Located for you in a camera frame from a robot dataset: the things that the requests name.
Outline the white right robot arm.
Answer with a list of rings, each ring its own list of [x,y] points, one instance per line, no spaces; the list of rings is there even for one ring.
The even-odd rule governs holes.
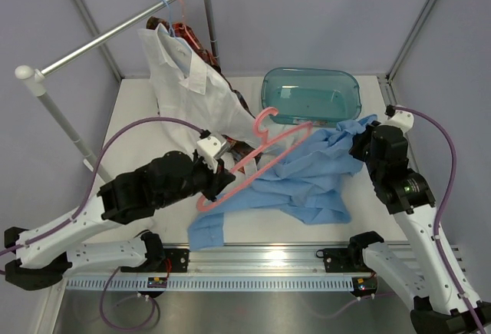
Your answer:
[[[429,184],[408,166],[407,148],[401,128],[375,121],[354,137],[350,154],[366,165],[374,192],[407,238],[419,272],[375,232],[351,238],[348,263],[385,281],[409,309],[416,332],[484,333],[490,304],[466,278],[437,219]]]

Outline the light blue shirt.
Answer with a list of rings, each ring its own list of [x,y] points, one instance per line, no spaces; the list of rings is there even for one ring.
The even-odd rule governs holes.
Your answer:
[[[189,248],[222,246],[225,214],[248,209],[278,209],[307,225],[350,223],[341,198],[342,177],[361,171],[362,163],[349,150],[354,136],[376,120],[371,114],[316,130],[251,185],[198,216],[187,230]]]

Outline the aluminium frame rail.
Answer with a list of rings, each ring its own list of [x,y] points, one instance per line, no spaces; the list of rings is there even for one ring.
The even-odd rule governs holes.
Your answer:
[[[116,268],[130,274],[308,275],[361,274],[345,246],[228,245],[191,252],[184,246],[151,246],[139,238],[109,243],[82,243],[57,256],[64,276],[105,274]]]

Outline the metal clothes rack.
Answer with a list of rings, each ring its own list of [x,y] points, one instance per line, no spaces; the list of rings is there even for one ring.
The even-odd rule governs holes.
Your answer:
[[[71,0],[77,12],[81,15],[82,22],[88,28],[91,34],[91,40],[82,44],[82,46],[75,48],[73,51],[63,55],[48,66],[42,69],[34,69],[27,65],[19,65],[15,69],[15,77],[21,82],[28,91],[35,97],[38,102],[41,103],[43,108],[49,113],[53,121],[67,136],[70,142],[77,148],[77,151],[81,154],[84,168],[86,170],[94,170],[97,157],[93,152],[93,149],[88,146],[83,137],[75,130],[72,123],[68,120],[62,110],[56,105],[52,97],[48,94],[44,81],[47,77],[60,71],[62,68],[67,67],[69,64],[76,61],[81,56],[87,54],[89,51],[97,49],[104,63],[107,64],[108,69],[115,77],[118,84],[122,84],[124,76],[119,70],[119,66],[114,60],[114,56],[107,47],[107,42],[112,38],[120,35],[122,32],[135,26],[137,23],[143,21],[145,18],[150,17],[152,14],[158,12],[163,8],[169,8],[170,4],[176,0],[158,0],[158,2],[135,15],[130,16],[122,22],[117,23],[114,27],[109,28],[106,31],[100,32],[97,26],[94,24],[94,20],[90,14],[89,9],[84,3],[84,0]],[[206,22],[208,23],[209,39],[213,53],[218,53],[218,45],[214,41],[214,16],[211,0],[203,0],[204,9],[206,12]]]

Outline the pink plastic hanger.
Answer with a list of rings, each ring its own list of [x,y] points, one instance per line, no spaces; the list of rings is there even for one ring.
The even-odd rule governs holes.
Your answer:
[[[210,212],[212,209],[218,207],[225,201],[231,199],[237,193],[241,192],[242,190],[250,186],[257,177],[263,175],[267,170],[272,168],[280,160],[283,160],[288,154],[290,154],[294,149],[296,149],[300,144],[302,144],[305,140],[308,139],[308,137],[311,135],[313,130],[313,123],[310,121],[296,125],[295,127],[285,132],[282,132],[281,134],[278,134],[275,137],[269,137],[269,130],[261,129],[262,122],[269,115],[276,116],[278,113],[279,111],[275,107],[267,107],[259,113],[252,126],[252,131],[254,135],[261,140],[261,145],[258,148],[256,148],[254,151],[252,151],[249,155],[244,157],[240,162],[238,162],[229,171],[231,174],[234,174],[239,168],[244,167],[246,164],[252,161],[259,153],[265,153],[265,151],[268,150],[271,146],[277,144],[280,141],[283,141],[287,137],[296,134],[299,131],[305,131],[304,135],[300,139],[298,139],[292,146],[290,146],[287,150],[283,151],[280,155],[278,155],[274,160],[271,160],[269,163],[267,163],[265,166],[259,169],[253,176],[247,178],[239,186],[231,189],[228,193],[222,195],[218,200],[213,201],[211,203],[205,203],[206,198],[204,195],[202,195],[196,202],[196,209],[199,212],[201,213]]]

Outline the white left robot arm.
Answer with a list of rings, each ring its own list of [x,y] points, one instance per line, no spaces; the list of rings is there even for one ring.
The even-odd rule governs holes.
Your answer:
[[[151,218],[155,212],[197,193],[210,200],[235,180],[222,160],[217,170],[198,155],[170,151],[132,172],[120,174],[73,210],[38,228],[11,227],[5,248],[15,258],[5,264],[5,280],[26,291],[44,289],[77,273],[121,268],[125,273],[159,270],[166,258],[158,234],[131,240],[89,243],[108,230]]]

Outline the teal plastic tub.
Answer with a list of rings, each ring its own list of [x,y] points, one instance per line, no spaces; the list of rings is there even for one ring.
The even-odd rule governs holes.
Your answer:
[[[354,120],[362,109],[360,85],[344,71],[317,68],[275,68],[262,82],[261,105],[274,107],[277,124],[305,121],[317,127],[335,127]]]

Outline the white shirt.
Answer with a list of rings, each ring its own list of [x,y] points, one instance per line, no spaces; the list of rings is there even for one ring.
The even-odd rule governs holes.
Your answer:
[[[260,146],[255,116],[240,92],[203,57],[196,44],[172,36],[164,24],[138,35],[150,69],[159,114],[189,122],[231,140],[236,161]]]

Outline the red plaid shirt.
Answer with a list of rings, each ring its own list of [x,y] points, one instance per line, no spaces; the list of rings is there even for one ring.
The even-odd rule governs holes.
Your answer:
[[[182,38],[185,42],[190,43],[192,50],[195,53],[197,53],[206,64],[208,64],[217,73],[219,73],[219,75],[227,82],[230,91],[237,96],[242,107],[251,116],[253,116],[242,94],[232,87],[230,82],[226,79],[225,75],[221,72],[221,67],[219,66],[219,62],[217,58],[215,58],[209,50],[203,47],[203,45],[199,42],[198,38],[195,36],[191,27],[188,27],[186,24],[182,22],[172,23],[170,21],[166,21],[165,19],[151,16],[147,20],[146,29],[154,30],[159,25],[164,26],[167,29],[167,31],[171,33],[172,36],[175,36],[177,38]],[[248,145],[246,142],[238,141],[227,136],[225,136],[225,139],[231,145],[229,152],[236,163],[238,163],[241,159],[243,159],[246,155],[250,154],[253,151],[253,147]]]

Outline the pink hanger on rack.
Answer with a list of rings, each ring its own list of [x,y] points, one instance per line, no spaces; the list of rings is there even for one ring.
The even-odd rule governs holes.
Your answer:
[[[193,31],[191,28],[188,27],[186,23],[186,4],[183,0],[178,0],[180,4],[180,10],[181,10],[181,15],[182,15],[182,21],[180,22],[180,25],[182,29],[184,30],[185,36],[188,38],[189,43],[194,46],[197,50],[201,49],[201,45],[199,42],[196,40],[196,36],[193,34]]]

